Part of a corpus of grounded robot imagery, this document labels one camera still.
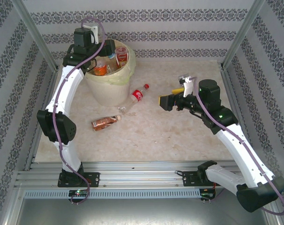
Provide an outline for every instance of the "bottle label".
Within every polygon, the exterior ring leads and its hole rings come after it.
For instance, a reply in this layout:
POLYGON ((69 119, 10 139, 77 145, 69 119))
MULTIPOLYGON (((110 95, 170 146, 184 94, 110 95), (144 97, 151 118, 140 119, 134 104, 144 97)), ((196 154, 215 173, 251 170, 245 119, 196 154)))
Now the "bottle label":
POLYGON ((143 94, 139 90, 135 90, 132 95, 135 96, 138 101, 143 97, 143 94))

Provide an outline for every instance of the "enclosure wall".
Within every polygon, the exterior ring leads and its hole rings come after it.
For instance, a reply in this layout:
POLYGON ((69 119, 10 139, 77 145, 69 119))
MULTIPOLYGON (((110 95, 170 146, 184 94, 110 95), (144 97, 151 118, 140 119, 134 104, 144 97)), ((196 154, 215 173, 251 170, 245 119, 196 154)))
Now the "enclosure wall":
POLYGON ((264 3, 227 72, 253 148, 284 177, 284 0, 264 3))
POLYGON ((23 170, 52 72, 12 2, 0 0, 0 217, 23 170))
POLYGON ((253 0, 26 0, 57 63, 86 16, 98 18, 109 38, 134 49, 138 60, 221 62, 253 0))

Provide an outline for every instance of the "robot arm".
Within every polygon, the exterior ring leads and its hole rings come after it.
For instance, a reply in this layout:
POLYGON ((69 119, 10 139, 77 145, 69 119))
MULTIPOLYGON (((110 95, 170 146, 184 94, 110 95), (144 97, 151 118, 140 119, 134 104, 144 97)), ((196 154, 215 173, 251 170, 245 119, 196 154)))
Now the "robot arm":
POLYGON ((184 89, 178 94, 160 97, 160 106, 167 111, 171 111, 173 106, 176 105, 178 111, 188 109, 192 115, 202 119, 204 125, 227 147, 242 173, 242 176, 238 176, 222 168, 216 162, 209 161, 198 167, 199 180, 201 182, 211 181, 228 189, 237 196, 240 204, 249 212, 253 212, 276 200, 278 196, 264 176, 266 175, 271 180, 280 193, 284 190, 283 177, 275 177, 273 172, 256 155, 232 111, 221 105, 220 88, 217 83, 213 80, 200 81, 199 97, 214 120, 242 138, 242 141, 260 164, 264 174, 260 172, 243 143, 228 131, 222 130, 207 116, 196 96, 191 93, 192 80, 193 78, 187 75, 180 76, 179 82, 184 86, 184 89))
POLYGON ((76 148, 72 140, 76 134, 76 125, 69 119, 70 106, 74 98, 76 89, 84 77, 88 67, 91 65, 90 57, 109 56, 115 52, 115 42, 113 40, 98 41, 97 26, 83 26, 75 29, 74 41, 66 56, 63 59, 63 70, 60 76, 59 85, 45 110, 39 110, 37 113, 38 122, 45 136, 54 143, 60 151, 58 138, 54 129, 52 114, 55 113, 55 122, 62 141, 62 173, 60 174, 59 187, 78 187, 83 184, 83 179, 77 176, 69 167, 81 176, 84 176, 82 163, 77 156, 76 148), (59 94, 56 112, 53 112, 56 96, 59 94))

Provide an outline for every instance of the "plastic bottle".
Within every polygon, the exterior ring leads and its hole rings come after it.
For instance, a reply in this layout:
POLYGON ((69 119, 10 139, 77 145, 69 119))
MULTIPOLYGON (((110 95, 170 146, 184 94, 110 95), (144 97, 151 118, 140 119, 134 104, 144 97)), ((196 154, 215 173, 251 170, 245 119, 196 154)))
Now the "plastic bottle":
POLYGON ((136 104, 137 102, 139 102, 143 95, 145 94, 146 90, 149 88, 149 85, 146 84, 143 87, 137 88, 127 99, 126 101, 120 106, 118 107, 119 112, 121 112, 122 114, 127 113, 134 104, 136 104))
POLYGON ((94 74, 97 76, 106 75, 106 61, 102 58, 96 59, 97 64, 95 66, 94 74))
POLYGON ((111 124, 121 120, 121 116, 104 117, 92 122, 92 127, 95 131, 99 131, 109 127, 111 124))
POLYGON ((128 49, 125 47, 116 48, 115 54, 118 68, 124 67, 128 60, 128 49))

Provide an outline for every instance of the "black mounting plate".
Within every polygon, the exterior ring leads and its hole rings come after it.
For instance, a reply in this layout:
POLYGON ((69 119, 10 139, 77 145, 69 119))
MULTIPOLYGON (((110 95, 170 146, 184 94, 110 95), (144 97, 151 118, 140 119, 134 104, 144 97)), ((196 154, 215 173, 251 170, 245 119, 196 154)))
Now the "black mounting plate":
MULTIPOLYGON (((99 185, 99 177, 100 177, 100 173, 98 172, 84 172, 84 178, 87 179, 87 181, 89 182, 90 188, 97 188, 99 185)), ((60 176, 59 176, 59 181, 58 181, 58 187, 60 188, 77 188, 77 187, 87 187, 86 182, 83 182, 81 185, 79 186, 74 186, 72 184, 69 184, 67 182, 64 181, 64 175, 61 172, 60 176)))
POLYGON ((197 171, 181 171, 182 174, 177 174, 182 177, 184 187, 195 187, 195 186, 214 186, 214 183, 211 181, 202 182, 197 176, 197 171))

